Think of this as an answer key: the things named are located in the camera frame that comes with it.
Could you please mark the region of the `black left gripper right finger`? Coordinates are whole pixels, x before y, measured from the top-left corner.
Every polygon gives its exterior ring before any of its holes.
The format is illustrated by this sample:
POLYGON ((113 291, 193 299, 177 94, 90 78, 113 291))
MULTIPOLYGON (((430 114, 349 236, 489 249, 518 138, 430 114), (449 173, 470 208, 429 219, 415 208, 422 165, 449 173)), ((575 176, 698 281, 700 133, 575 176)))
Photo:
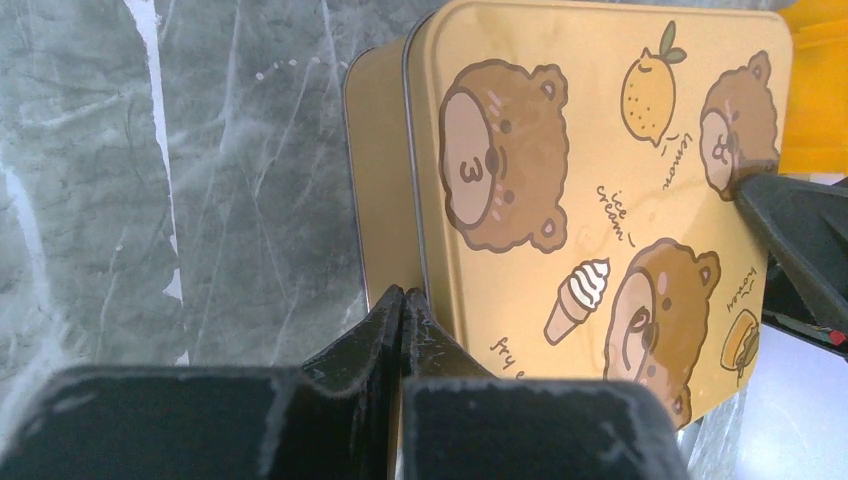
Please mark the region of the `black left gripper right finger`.
POLYGON ((409 290, 403 313, 407 479, 684 479, 658 399, 628 381, 502 379, 409 290))

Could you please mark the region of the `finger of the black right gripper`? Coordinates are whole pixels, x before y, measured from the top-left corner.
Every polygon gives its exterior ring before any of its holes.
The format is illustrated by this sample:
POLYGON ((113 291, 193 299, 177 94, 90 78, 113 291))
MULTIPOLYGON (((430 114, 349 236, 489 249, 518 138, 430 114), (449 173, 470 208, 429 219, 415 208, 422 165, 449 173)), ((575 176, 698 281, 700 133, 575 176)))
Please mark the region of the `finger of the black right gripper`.
POLYGON ((748 228, 775 256, 813 318, 847 330, 847 180, 754 174, 735 190, 748 228))

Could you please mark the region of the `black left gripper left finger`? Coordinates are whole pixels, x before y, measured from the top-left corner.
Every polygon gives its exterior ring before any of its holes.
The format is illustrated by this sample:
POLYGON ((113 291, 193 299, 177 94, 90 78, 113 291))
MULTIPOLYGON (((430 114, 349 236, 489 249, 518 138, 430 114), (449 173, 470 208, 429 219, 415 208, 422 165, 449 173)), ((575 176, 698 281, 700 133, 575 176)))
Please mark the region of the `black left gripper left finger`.
POLYGON ((79 366, 36 395, 5 479, 385 479, 405 295, 300 366, 79 366))

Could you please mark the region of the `silver tin lid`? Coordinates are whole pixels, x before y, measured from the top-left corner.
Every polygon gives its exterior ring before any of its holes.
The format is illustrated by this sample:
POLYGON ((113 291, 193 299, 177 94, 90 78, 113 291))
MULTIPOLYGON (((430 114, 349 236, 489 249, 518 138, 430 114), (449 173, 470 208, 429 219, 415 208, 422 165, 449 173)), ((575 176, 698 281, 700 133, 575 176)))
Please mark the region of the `silver tin lid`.
POLYGON ((403 80, 437 319, 500 377, 628 380, 676 427, 749 378, 765 249, 733 205, 779 158, 792 60, 764 11, 452 1, 403 80))

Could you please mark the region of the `gold chocolate tin box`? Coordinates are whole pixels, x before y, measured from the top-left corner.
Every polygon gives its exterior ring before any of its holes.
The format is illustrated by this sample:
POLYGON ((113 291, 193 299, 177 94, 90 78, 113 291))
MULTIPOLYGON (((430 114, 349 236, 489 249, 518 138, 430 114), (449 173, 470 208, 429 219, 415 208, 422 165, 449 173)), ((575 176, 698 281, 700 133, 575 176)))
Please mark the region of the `gold chocolate tin box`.
POLYGON ((404 44, 399 38, 362 52, 343 87, 368 307, 391 285, 423 286, 402 84, 404 44))

